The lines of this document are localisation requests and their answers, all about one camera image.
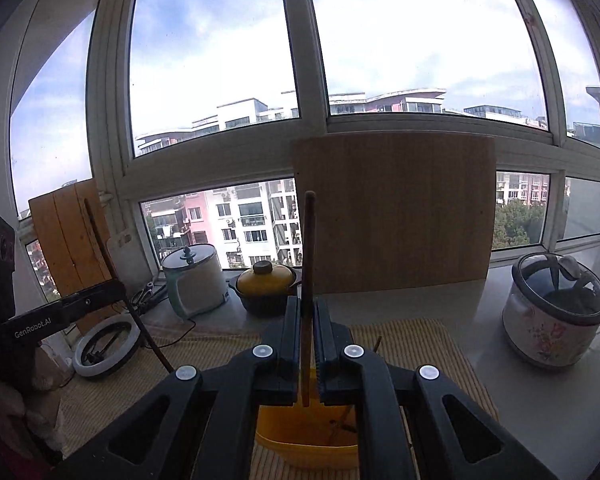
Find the silver screw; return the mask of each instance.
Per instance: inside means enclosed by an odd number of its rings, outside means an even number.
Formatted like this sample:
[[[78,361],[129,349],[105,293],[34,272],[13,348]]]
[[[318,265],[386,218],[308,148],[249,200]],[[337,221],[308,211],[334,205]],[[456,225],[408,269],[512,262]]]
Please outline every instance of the silver screw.
[[[344,347],[344,355],[347,357],[353,357],[355,359],[356,357],[362,357],[364,353],[365,349],[360,345],[347,345]]]
[[[440,372],[435,366],[424,365],[423,367],[420,367],[420,375],[423,378],[432,381],[433,379],[437,379],[440,376]]]
[[[257,345],[253,347],[253,355],[256,357],[269,357],[273,354],[273,348],[269,345]]]
[[[189,381],[193,379],[197,373],[197,370],[193,366],[184,365],[176,370],[176,377],[181,381]]]

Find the woven mat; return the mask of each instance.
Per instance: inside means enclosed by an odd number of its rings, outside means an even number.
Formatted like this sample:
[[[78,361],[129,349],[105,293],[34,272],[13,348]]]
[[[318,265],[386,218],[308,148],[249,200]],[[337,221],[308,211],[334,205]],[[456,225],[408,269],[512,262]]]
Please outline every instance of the woven mat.
[[[382,335],[379,354],[391,364],[415,368],[433,364],[453,379],[494,418],[498,412],[486,389],[438,320],[396,320],[378,325],[350,327],[357,344],[371,348]],[[193,364],[205,370],[229,362],[231,357],[259,343],[258,335],[197,334],[164,349],[174,367]],[[167,341],[156,338],[158,344]],[[164,368],[149,350],[140,349],[122,369],[101,381],[76,376],[62,390],[61,409],[66,433],[65,455],[96,435],[165,377]],[[307,471],[287,465],[276,453],[255,443],[250,480],[354,480],[358,470]]]

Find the yellow bowl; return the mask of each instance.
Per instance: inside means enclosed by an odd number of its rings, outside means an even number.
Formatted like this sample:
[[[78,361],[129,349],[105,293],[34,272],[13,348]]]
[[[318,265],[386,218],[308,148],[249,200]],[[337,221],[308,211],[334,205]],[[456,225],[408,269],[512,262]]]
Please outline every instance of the yellow bowl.
[[[333,422],[340,420],[346,406],[320,403],[311,370],[309,407],[261,406],[256,425],[256,442],[278,453],[287,463],[304,469],[353,469],[358,467],[356,413],[352,409],[343,427],[330,439]]]

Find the countertop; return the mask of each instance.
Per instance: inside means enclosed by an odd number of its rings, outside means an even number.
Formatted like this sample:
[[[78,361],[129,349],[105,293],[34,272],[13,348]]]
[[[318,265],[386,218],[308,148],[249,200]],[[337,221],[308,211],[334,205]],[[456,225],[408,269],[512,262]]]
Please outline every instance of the countertop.
[[[600,278],[600,245],[571,253]],[[582,359],[551,372],[518,357],[504,337],[501,313],[511,286],[510,266],[486,280],[452,285],[327,294],[331,319],[343,324],[392,319],[441,319],[487,387],[500,423],[561,480],[584,480],[600,460],[600,329]],[[186,327],[168,302],[144,316],[148,325]],[[200,329],[261,331],[231,291],[230,300],[194,318]]]

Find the triangular cutout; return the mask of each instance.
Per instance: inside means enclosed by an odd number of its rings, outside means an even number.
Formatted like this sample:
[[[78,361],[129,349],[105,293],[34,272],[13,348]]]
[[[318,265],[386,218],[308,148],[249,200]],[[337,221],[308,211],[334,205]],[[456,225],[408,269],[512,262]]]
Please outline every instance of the triangular cutout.
[[[501,441],[458,399],[453,395],[445,395],[442,403],[467,462],[475,464],[500,452]]]
[[[109,442],[107,449],[132,464],[140,465],[158,435],[169,404],[167,396],[155,399],[141,416]]]

